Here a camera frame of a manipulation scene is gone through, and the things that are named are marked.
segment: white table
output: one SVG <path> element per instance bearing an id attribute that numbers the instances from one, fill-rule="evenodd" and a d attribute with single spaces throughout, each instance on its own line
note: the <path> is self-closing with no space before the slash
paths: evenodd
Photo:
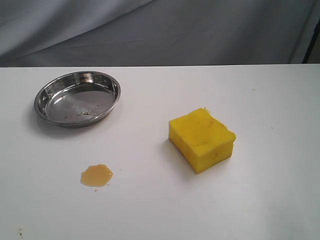
<path id="1" fill-rule="evenodd" d="M 119 81 L 112 114 L 79 129 L 37 118 L 38 90 L 84 70 Z M 320 65 L 0 75 L 0 239 L 319 239 Z M 200 107 L 237 139 L 230 159 L 196 175 L 167 138 L 169 120 Z M 80 176 L 96 164 L 114 176 L 94 192 Z"/>

